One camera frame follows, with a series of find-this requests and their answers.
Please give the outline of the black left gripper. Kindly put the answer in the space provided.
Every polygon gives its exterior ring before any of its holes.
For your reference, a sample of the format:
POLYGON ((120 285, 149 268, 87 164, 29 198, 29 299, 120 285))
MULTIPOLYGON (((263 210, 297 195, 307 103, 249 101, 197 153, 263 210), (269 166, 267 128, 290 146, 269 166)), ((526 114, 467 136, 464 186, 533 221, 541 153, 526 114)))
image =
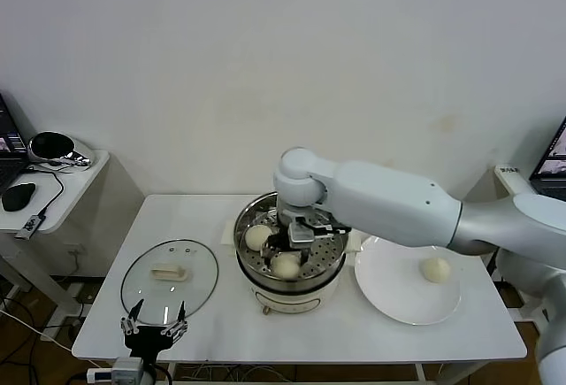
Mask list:
POLYGON ((169 350, 173 346, 172 336, 183 336, 187 331, 185 302, 181 302, 177 319, 169 327, 138 327, 137 320, 143 303, 142 298, 127 316, 120 320, 122 331, 129 332, 124 336, 124 344, 130 350, 131 357, 156 357, 161 351, 169 350))

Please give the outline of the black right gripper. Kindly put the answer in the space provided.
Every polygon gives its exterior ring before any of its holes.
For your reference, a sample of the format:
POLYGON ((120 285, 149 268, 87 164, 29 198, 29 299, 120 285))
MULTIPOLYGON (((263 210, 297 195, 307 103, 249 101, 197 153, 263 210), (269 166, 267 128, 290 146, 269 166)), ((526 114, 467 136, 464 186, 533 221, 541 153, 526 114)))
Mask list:
POLYGON ((288 236, 284 233, 270 235, 260 249, 260 257, 264 262, 264 268, 270 270, 272 261, 281 254, 291 254, 298 258, 301 277, 310 277, 315 273, 315 266, 312 264, 312 250, 292 248, 288 236))

